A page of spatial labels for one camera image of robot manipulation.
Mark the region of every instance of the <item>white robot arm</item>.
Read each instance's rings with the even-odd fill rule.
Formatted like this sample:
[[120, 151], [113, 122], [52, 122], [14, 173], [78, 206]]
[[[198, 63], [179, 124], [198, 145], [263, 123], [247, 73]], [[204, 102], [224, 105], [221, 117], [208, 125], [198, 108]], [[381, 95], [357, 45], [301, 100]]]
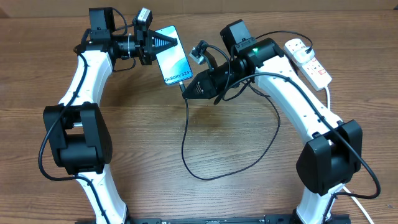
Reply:
[[[77, 177], [66, 179], [76, 179], [81, 184], [95, 211], [97, 224], [130, 222], [127, 206], [116, 190], [109, 168], [111, 136], [99, 109], [105, 83], [113, 72], [116, 59], [138, 57], [142, 65], [150, 65], [157, 53], [177, 45], [176, 39], [148, 29], [152, 13], [145, 8], [133, 19], [135, 35], [126, 35], [126, 21], [122, 27], [124, 34], [113, 35], [117, 30], [114, 10], [111, 7], [90, 9], [91, 30], [85, 34], [90, 33], [90, 40], [85, 41], [84, 36], [75, 48], [78, 66], [72, 83], [59, 104], [47, 106], [43, 113], [54, 161], [59, 167], [66, 168], [68, 174]], [[158, 40], [168, 44], [158, 45]], [[76, 127], [83, 128], [84, 134], [65, 132]], [[42, 150], [39, 167], [43, 175], [50, 180], [62, 180], [45, 173], [41, 157]]]
[[[231, 56], [237, 57], [217, 66], [206, 51], [208, 45], [201, 40], [190, 56], [198, 63], [206, 61], [209, 69], [196, 75], [185, 89], [182, 88], [183, 98], [210, 99], [217, 96], [216, 105], [226, 91], [238, 86], [239, 82], [257, 83], [280, 106], [304, 145], [296, 164], [305, 186], [302, 201], [287, 222], [280, 223], [278, 219], [276, 222], [335, 222], [337, 218], [333, 219], [330, 213], [334, 195], [359, 171], [362, 163], [358, 156], [350, 153], [352, 150], [361, 154], [362, 130], [356, 121], [344, 123], [315, 97], [294, 72], [288, 55], [305, 69], [304, 74], [309, 71], [306, 75], [311, 76], [310, 82], [315, 89], [327, 85], [331, 78], [326, 76], [327, 72], [314, 58], [312, 48], [305, 48], [299, 39], [289, 41], [287, 46], [294, 44], [296, 48], [285, 48], [284, 52], [270, 38], [258, 42], [242, 20], [227, 25], [220, 35]], [[348, 216], [342, 222], [350, 222]]]
[[[289, 59], [286, 56], [275, 56], [266, 60], [263, 64], [264, 65], [262, 67], [256, 69], [256, 73], [279, 73], [285, 77], [291, 78], [292, 81], [298, 84], [311, 99], [317, 109], [321, 111], [325, 119], [332, 124], [334, 128], [338, 127], [338, 122], [342, 120], [326, 108], [307, 88], [307, 86], [305, 86], [294, 72]], [[286, 117], [288, 117], [290, 122], [294, 125], [294, 128], [297, 130], [303, 144], [313, 139], [313, 133], [325, 134], [329, 131], [323, 123], [318, 122], [318, 116], [313, 112], [312, 108], [308, 105], [299, 91], [290, 83], [285, 82], [280, 78], [266, 76], [256, 77], [256, 83], [259, 88], [263, 89], [271, 96], [271, 98], [286, 114]], [[328, 205], [331, 194], [339, 192], [343, 186], [343, 184], [338, 184], [332, 187], [329, 192], [323, 196], [315, 194], [305, 187], [302, 201], [296, 210], [302, 223], [321, 223], [323, 213]]]

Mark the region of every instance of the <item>white cable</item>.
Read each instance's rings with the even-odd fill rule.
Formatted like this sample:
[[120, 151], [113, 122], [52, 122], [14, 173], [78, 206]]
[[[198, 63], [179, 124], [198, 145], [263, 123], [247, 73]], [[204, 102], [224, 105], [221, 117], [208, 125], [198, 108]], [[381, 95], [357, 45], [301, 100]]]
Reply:
[[325, 87], [325, 91], [326, 91], [326, 103], [328, 105], [327, 107], [330, 110], [330, 91], [327, 86]]
[[[346, 188], [346, 186], [343, 187], [343, 190], [344, 190], [345, 192], [347, 192], [347, 193], [351, 193], [351, 192]], [[354, 202], [357, 204], [357, 206], [361, 209], [361, 211], [363, 212], [363, 214], [365, 215], [365, 217], [368, 219], [369, 223], [370, 223], [370, 224], [374, 224], [374, 222], [372, 221], [371, 216], [366, 212], [365, 208], [361, 205], [361, 203], [358, 201], [358, 199], [356, 199], [356, 198], [354, 198], [354, 197], [351, 197], [351, 198], [354, 200]]]
[[[329, 88], [326, 86], [325, 87], [325, 91], [326, 91], [326, 103], [328, 105], [328, 109], [330, 110], [330, 91]], [[351, 193], [346, 186], [343, 187], [343, 190], [347, 193]], [[374, 222], [372, 221], [372, 218], [370, 217], [370, 215], [366, 212], [365, 208], [361, 205], [361, 203], [359, 202], [358, 199], [356, 199], [355, 197], [351, 197], [354, 202], [357, 204], [357, 206], [359, 207], [359, 209], [361, 209], [361, 211], [363, 212], [363, 214], [365, 215], [365, 217], [368, 219], [370, 224], [374, 224]]]
[[129, 58], [131, 58], [131, 55], [130, 55], [130, 36], [131, 36], [131, 33], [129, 34], [129, 37], [127, 38], [127, 52], [129, 53]]

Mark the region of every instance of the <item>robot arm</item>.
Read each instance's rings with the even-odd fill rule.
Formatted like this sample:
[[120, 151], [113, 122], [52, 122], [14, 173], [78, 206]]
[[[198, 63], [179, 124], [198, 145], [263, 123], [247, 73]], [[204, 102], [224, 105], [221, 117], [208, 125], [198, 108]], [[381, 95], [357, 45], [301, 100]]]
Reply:
[[[230, 65], [225, 63], [218, 67], [206, 49], [200, 47], [203, 45], [201, 41], [190, 56], [197, 62], [208, 62], [209, 69], [199, 73], [186, 87], [182, 93], [184, 98], [210, 99], [217, 96], [217, 104], [228, 82], [226, 74], [229, 66], [229, 84], [232, 87], [238, 87], [234, 86], [238, 80], [244, 80], [253, 73], [277, 74], [299, 86], [327, 123], [344, 136], [360, 155], [362, 130], [359, 125], [355, 121], [344, 123], [339, 116], [328, 110], [299, 79], [285, 52], [272, 39], [257, 42], [242, 20], [228, 25], [220, 34], [226, 48], [231, 49], [237, 58]], [[313, 108], [291, 82], [272, 75], [255, 76], [247, 82], [254, 81], [280, 106], [304, 145], [296, 168], [305, 189], [302, 201], [292, 215], [294, 223], [322, 223], [331, 195], [351, 180], [353, 174], [359, 171], [360, 163], [319, 120]], [[326, 212], [326, 219], [331, 217], [330, 208]]]
[[[145, 8], [133, 19], [135, 35], [112, 34], [116, 29], [110, 7], [90, 9], [90, 22], [90, 40], [83, 40], [75, 48], [80, 55], [72, 83], [58, 105], [45, 108], [43, 119], [48, 132], [56, 124], [49, 134], [56, 165], [66, 168], [70, 175], [91, 180], [92, 186], [89, 186], [86, 181], [77, 179], [95, 211], [96, 223], [129, 223], [127, 206], [116, 190], [109, 168], [112, 141], [99, 103], [116, 59], [138, 57], [142, 65], [150, 65], [157, 53], [176, 46], [177, 40], [149, 30], [152, 13]], [[157, 45], [158, 40], [168, 44]], [[81, 81], [77, 97], [70, 106], [65, 106], [73, 99]], [[75, 127], [82, 127], [84, 134], [66, 133], [66, 129]]]

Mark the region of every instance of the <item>black mount bracket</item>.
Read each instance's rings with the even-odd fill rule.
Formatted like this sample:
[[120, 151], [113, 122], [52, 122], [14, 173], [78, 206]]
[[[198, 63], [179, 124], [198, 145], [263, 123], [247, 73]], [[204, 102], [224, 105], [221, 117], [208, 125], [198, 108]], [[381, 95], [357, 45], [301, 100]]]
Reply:
[[[47, 132], [63, 109], [63, 105], [45, 107], [43, 120]], [[80, 122], [84, 134], [67, 134], [65, 130]], [[70, 175], [91, 171], [100, 174], [112, 159], [111, 136], [96, 103], [70, 106], [57, 121], [49, 141], [56, 165], [64, 167]]]
[[156, 55], [171, 47], [177, 46], [176, 38], [167, 37], [153, 30], [137, 31], [135, 36], [136, 50], [141, 65], [152, 65]]
[[88, 10], [90, 16], [91, 40], [111, 40], [115, 25], [112, 7], [91, 8]]
[[249, 48], [257, 42], [241, 19], [228, 24], [220, 31], [220, 36], [228, 53], [233, 53], [235, 56], [238, 56], [241, 50]]
[[[302, 224], [294, 214], [264, 215], [263, 217], [188, 218], [161, 220], [160, 218], [131, 218], [125, 224]], [[331, 215], [326, 224], [351, 224], [349, 215]]]
[[[362, 129], [352, 120], [340, 123], [336, 131], [361, 156]], [[330, 188], [348, 183], [353, 174], [361, 168], [360, 161], [329, 131], [315, 133], [314, 139], [307, 142], [296, 163], [298, 176], [313, 193], [325, 195]]]

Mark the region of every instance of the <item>white power strip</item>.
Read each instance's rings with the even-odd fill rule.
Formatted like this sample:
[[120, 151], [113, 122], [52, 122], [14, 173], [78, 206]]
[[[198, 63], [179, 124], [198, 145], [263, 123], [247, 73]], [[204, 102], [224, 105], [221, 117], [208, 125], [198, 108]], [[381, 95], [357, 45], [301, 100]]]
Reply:
[[298, 66], [305, 78], [309, 80], [316, 91], [322, 90], [331, 82], [331, 76], [315, 58], [315, 52], [307, 53], [309, 47], [298, 38], [286, 42], [284, 50]]

